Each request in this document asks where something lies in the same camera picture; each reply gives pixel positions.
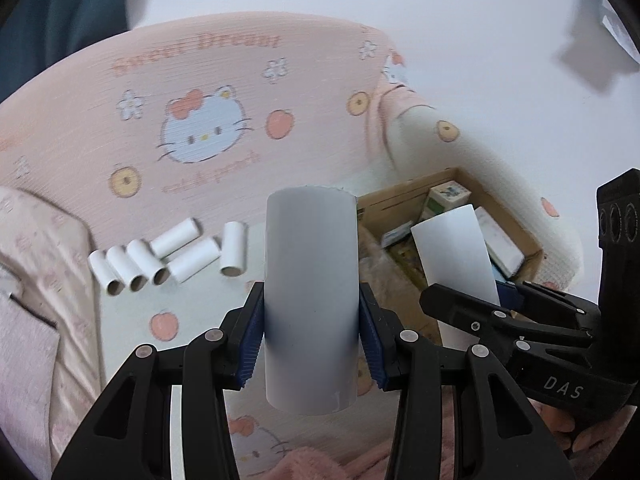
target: white paper roll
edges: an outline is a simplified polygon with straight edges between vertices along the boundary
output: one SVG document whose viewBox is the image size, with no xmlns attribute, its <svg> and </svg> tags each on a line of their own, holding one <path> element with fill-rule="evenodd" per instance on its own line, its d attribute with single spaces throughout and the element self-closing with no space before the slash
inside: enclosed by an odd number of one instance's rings
<svg viewBox="0 0 640 480">
<path fill-rule="evenodd" d="M 227 222 L 222 232 L 220 272 L 225 276 L 240 276 L 246 270 L 246 225 Z"/>
<path fill-rule="evenodd" d="M 175 253 L 181 247 L 200 236 L 200 229 L 193 218 L 187 218 L 158 238 L 151 240 L 149 246 L 158 258 L 164 258 Z"/>
<path fill-rule="evenodd" d="M 411 229 L 427 283 L 439 283 L 500 305 L 489 254 L 471 204 L 425 220 Z M 478 338 L 438 322 L 442 345 L 466 350 Z"/>
<path fill-rule="evenodd" d="M 146 279 L 154 285 L 164 283 L 169 277 L 169 271 L 166 270 L 164 263 L 153 256 L 151 249 L 142 240 L 130 241 L 127 245 L 127 254 Z"/>
<path fill-rule="evenodd" d="M 146 278 L 119 245 L 107 250 L 107 262 L 129 290 L 137 292 L 145 285 Z"/>
<path fill-rule="evenodd" d="M 167 269 L 178 283 L 188 280 L 220 257 L 220 247 L 213 238 L 203 238 L 167 264 Z"/>
<path fill-rule="evenodd" d="M 355 197 L 295 187 L 267 200 L 265 374 L 269 403 L 299 415 L 356 400 L 358 228 Z"/>
<path fill-rule="evenodd" d="M 94 251 L 89 254 L 89 267 L 94 273 L 95 279 L 100 283 L 100 287 L 109 296 L 117 296 L 124 289 L 124 284 L 113 272 L 111 266 L 104 257 L 104 251 Z"/>
</svg>

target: hello kitty face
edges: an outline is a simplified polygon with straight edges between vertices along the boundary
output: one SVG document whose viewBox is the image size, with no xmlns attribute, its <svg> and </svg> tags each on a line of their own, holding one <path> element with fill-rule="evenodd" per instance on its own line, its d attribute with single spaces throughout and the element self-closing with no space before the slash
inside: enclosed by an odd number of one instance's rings
<svg viewBox="0 0 640 480">
<path fill-rule="evenodd" d="M 201 162 L 228 150 L 242 135 L 252 130 L 246 126 L 244 110 L 231 86 L 218 88 L 213 95 L 191 90 L 170 101 L 162 125 L 164 154 L 177 162 Z"/>
<path fill-rule="evenodd" d="M 404 66 L 404 58 L 395 51 L 386 56 L 385 66 L 382 73 L 386 76 L 386 80 L 391 84 L 406 84 L 406 67 Z"/>
<path fill-rule="evenodd" d="M 284 457 L 287 450 L 271 431 L 258 426 L 252 416 L 229 420 L 229 434 L 241 477 L 262 474 Z"/>
</svg>

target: open box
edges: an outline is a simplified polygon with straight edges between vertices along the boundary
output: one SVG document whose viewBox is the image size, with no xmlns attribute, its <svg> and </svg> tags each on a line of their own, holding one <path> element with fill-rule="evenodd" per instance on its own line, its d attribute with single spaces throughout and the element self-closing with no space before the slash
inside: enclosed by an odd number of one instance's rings
<svg viewBox="0 0 640 480">
<path fill-rule="evenodd" d="M 358 222 L 376 241 L 380 242 L 382 236 L 392 229 L 406 222 L 418 223 L 431 187 L 444 184 L 449 180 L 455 180 L 466 187 L 471 192 L 469 203 L 474 208 L 484 207 L 525 255 L 524 263 L 511 281 L 533 280 L 544 258 L 542 248 L 531 233 L 525 230 L 503 205 L 493 198 L 476 179 L 460 168 L 449 168 L 359 197 Z M 411 236 L 386 250 L 418 292 L 427 286 Z M 407 328 L 418 330 L 418 327 L 426 327 L 418 331 L 437 333 L 434 320 L 423 314 L 417 301 L 412 304 L 393 301 L 389 303 Z"/>
</svg>

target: white wall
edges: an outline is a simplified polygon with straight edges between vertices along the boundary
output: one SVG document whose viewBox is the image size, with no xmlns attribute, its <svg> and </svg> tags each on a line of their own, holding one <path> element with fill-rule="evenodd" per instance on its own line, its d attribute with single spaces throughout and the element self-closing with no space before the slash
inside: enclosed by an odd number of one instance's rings
<svg viewBox="0 0 640 480">
<path fill-rule="evenodd" d="M 580 232 L 595 300 L 596 188 L 640 166 L 640 75 L 599 24 L 600 0 L 129 0 L 132 24 L 288 10 L 387 32 L 410 84 L 510 161 Z"/>
</svg>

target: metal screw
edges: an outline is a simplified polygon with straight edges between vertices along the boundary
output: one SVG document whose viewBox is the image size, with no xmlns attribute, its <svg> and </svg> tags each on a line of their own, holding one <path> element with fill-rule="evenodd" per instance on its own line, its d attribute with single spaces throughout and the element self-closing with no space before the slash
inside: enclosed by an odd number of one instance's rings
<svg viewBox="0 0 640 480">
<path fill-rule="evenodd" d="M 402 330 L 400 333 L 400 339 L 407 341 L 408 343 L 415 343 L 418 341 L 418 334 L 413 330 Z"/>
<path fill-rule="evenodd" d="M 136 348 L 136 357 L 140 357 L 144 359 L 145 357 L 149 357 L 154 352 L 154 349 L 149 345 L 142 345 Z"/>
<path fill-rule="evenodd" d="M 204 339 L 207 341 L 220 341 L 224 337 L 225 333 L 222 332 L 219 328 L 212 328 L 211 330 L 207 330 L 204 334 Z"/>
<path fill-rule="evenodd" d="M 487 357 L 489 355 L 489 349 L 484 345 L 473 345 L 471 351 L 477 357 Z"/>
</svg>

